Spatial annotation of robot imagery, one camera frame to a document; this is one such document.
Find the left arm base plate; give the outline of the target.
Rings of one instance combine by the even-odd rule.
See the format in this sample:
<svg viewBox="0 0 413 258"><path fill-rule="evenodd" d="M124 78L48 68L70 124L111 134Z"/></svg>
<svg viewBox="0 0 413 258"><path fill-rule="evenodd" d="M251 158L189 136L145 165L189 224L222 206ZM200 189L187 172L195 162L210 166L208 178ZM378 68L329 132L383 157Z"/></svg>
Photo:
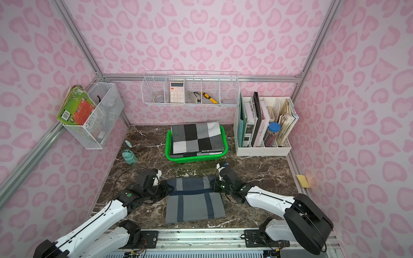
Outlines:
<svg viewBox="0 0 413 258"><path fill-rule="evenodd" d="M130 235L127 244L122 249L154 249L158 241L158 231L135 231Z"/></svg>

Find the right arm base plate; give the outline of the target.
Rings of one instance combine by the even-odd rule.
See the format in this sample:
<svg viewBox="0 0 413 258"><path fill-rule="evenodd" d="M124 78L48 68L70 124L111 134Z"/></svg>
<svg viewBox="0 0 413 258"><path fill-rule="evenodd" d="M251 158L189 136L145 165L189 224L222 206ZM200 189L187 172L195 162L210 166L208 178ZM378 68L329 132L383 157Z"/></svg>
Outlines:
<svg viewBox="0 0 413 258"><path fill-rule="evenodd" d="M245 241L247 248L271 247L271 248L286 248L290 247L290 242L287 240L272 240L264 231L260 230L244 230L240 236Z"/></svg>

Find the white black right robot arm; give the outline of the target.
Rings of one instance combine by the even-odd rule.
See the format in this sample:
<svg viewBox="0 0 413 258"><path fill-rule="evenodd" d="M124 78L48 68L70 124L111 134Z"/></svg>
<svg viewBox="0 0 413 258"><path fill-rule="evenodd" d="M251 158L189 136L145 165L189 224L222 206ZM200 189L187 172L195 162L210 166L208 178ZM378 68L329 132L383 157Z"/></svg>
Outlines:
<svg viewBox="0 0 413 258"><path fill-rule="evenodd" d="M243 182L226 162L218 163L216 169L217 176L210 182L215 192L230 195L231 202L266 210L286 221L284 233L274 229L271 220L262 225L264 245L268 246L269 240L294 241L313 255L327 251L333 222L307 195L283 196L252 186Z"/></svg>

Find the black white checkered scarf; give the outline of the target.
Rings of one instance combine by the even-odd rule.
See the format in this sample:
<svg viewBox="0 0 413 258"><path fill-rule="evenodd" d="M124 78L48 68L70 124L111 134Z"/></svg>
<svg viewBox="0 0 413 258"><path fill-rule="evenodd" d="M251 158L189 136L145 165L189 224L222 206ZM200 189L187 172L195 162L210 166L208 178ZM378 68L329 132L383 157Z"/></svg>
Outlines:
<svg viewBox="0 0 413 258"><path fill-rule="evenodd" d="M225 151L218 122L173 125L170 157L173 159L219 155Z"/></svg>

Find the navy grey plaid scarf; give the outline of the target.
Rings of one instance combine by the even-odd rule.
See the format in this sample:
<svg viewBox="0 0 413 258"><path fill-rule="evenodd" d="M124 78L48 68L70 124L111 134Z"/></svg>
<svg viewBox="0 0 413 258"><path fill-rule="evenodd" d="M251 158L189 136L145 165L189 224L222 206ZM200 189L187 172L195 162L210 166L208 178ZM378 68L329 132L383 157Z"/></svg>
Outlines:
<svg viewBox="0 0 413 258"><path fill-rule="evenodd" d="M166 223L222 218L226 216L220 193L215 192L213 176L179 177L167 180L173 191L166 206Z"/></svg>

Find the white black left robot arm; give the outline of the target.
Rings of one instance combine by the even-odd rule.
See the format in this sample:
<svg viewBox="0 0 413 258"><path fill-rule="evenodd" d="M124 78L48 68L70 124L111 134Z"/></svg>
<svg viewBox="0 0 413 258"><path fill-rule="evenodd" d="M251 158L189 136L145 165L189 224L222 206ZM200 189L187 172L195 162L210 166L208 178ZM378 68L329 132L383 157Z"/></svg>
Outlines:
<svg viewBox="0 0 413 258"><path fill-rule="evenodd" d="M146 249L141 227L126 217L144 204L167 197L173 187L161 180L161 171L145 169L137 180L116 194L97 214L72 232L51 242L43 241L34 251L35 258L103 258L120 248Z"/></svg>

